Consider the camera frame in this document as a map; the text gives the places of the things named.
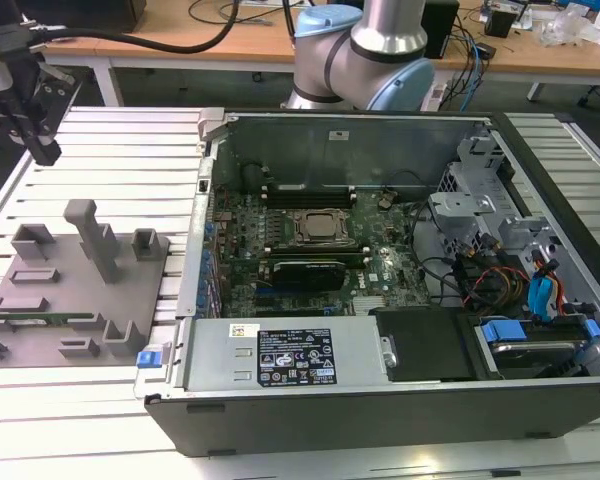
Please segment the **warning label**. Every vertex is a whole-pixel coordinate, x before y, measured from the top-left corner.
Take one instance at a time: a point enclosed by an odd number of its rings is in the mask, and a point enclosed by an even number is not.
[[[338,383],[331,330],[260,330],[258,383],[263,387]]]

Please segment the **blue clip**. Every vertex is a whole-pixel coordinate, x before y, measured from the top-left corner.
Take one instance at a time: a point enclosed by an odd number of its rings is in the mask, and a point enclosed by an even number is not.
[[[551,322],[551,317],[547,313],[547,305],[549,305],[552,292],[553,282],[549,278],[534,277],[531,279],[527,303],[531,313],[540,317],[543,323]]]
[[[520,320],[511,320],[508,318],[491,320],[482,325],[481,328],[487,343],[527,339],[527,334],[524,333]]]
[[[598,323],[595,320],[587,318],[584,321],[584,327],[587,329],[587,332],[589,333],[591,338],[600,336],[600,327],[598,326]]]
[[[136,367],[138,368],[160,368],[162,367],[162,352],[146,350],[138,352],[136,357]]]

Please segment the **table leg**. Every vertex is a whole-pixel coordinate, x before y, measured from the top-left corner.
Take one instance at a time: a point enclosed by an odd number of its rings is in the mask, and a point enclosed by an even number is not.
[[[422,106],[420,107],[422,112],[438,111],[440,103],[444,98],[444,92],[447,90],[447,85],[453,80],[454,75],[455,72],[452,70],[436,70],[431,88],[422,101]]]
[[[540,97],[540,94],[542,93],[542,90],[544,90],[544,83],[534,83],[531,86],[531,90],[529,90],[529,93],[527,93],[527,100],[529,100],[530,102],[535,102],[538,100],[538,97]]]
[[[100,88],[100,94],[106,107],[123,107],[124,101],[118,86],[116,73],[111,66],[108,58],[99,58],[93,64],[93,71],[96,75],[96,81]]]

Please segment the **gray 3d-printed holder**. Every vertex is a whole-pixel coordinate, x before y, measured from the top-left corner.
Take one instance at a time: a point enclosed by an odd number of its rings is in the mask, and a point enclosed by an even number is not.
[[[132,365],[147,343],[169,240],[114,235],[93,200],[71,200],[78,235],[22,225],[0,284],[0,367]]]

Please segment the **motherboard chip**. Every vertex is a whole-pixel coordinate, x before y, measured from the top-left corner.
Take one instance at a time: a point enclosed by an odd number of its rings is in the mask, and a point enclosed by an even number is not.
[[[296,212],[293,219],[298,245],[335,243],[349,238],[342,210],[305,210]]]
[[[306,216],[306,231],[309,238],[314,240],[333,240],[336,236],[336,222],[329,213],[310,213]]]

